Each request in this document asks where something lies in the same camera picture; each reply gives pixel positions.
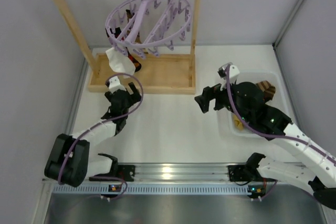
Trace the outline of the purple round clip hanger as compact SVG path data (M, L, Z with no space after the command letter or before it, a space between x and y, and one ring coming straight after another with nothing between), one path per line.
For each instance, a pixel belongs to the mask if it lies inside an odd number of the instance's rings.
M107 17L105 31L116 50L127 56L127 49L141 58L147 53L158 57L159 47L174 49L191 30L193 11L188 0L126 0ZM120 27L115 38L110 33Z

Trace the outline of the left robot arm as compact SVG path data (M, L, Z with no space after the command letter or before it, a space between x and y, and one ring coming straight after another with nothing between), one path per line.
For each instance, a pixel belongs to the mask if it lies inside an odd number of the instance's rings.
M123 181L118 176L118 159L110 154L95 153L94 147L117 136L126 126L128 116L143 101L143 88L134 83L107 91L104 96L110 105L93 126L70 135L59 134L44 168L47 178L60 185L80 186L91 181Z

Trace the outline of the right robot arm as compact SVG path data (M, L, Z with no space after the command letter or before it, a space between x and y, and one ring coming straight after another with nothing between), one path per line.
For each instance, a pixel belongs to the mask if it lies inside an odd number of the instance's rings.
M264 92L257 85L242 82L224 88L217 84L204 88L194 100L203 113L208 112L209 103L215 101L215 111L226 108L246 128L280 146L304 165L300 168L253 153L245 164L251 179L263 177L286 182L335 209L335 157L306 136L289 116L267 105Z

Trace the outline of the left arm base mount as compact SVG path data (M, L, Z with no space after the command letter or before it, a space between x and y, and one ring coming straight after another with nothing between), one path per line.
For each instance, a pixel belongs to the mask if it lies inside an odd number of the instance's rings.
M108 192L112 194L101 194L101 199L107 201L120 199L128 189L128 182L133 182L135 175L135 165L118 165L111 172L106 174L98 174L89 177L90 182L119 182L119 185L109 185Z

